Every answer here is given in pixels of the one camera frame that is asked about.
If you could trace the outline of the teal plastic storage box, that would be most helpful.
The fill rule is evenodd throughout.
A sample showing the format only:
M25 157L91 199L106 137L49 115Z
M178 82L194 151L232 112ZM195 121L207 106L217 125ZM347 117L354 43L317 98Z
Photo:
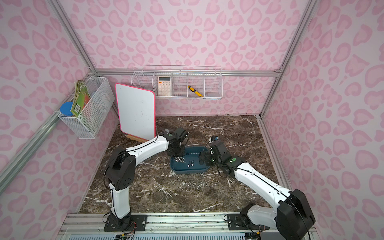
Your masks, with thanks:
M206 172L210 167L200 163L202 152L209 152L205 147L186 147L182 157L171 157L170 167L175 174L199 174Z

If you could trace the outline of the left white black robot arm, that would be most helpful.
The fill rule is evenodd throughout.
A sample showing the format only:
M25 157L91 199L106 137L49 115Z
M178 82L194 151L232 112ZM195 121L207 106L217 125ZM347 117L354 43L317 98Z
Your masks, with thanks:
M130 148L117 148L105 169L105 178L112 196L111 213L122 220L131 214L129 189L135 179L136 167L145 160L167 153L169 157L183 157L189 134L182 128L172 133L162 132L153 139Z

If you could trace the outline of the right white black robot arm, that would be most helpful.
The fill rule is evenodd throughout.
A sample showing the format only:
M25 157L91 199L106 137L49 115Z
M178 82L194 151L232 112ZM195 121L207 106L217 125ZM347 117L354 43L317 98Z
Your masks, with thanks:
M263 225L276 228L286 240L303 240L316 223L306 195L280 186L255 170L243 158L232 154L226 145L213 136L207 143L208 151L200 154L200 162L215 166L225 177L245 184L273 208L274 215Z

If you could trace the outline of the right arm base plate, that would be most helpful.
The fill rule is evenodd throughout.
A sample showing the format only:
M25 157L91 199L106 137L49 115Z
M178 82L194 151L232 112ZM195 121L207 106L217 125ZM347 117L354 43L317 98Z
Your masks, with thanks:
M266 227L264 225L253 224L245 215L242 215L240 213L226 214L223 219L225 222L227 222L230 231L265 231L270 229L269 227Z

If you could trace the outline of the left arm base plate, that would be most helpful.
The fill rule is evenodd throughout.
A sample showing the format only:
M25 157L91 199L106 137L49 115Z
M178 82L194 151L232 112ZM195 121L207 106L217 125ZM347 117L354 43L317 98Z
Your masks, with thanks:
M118 219L115 215L109 214L105 220L104 232L143 232L147 225L147 215L128 215Z

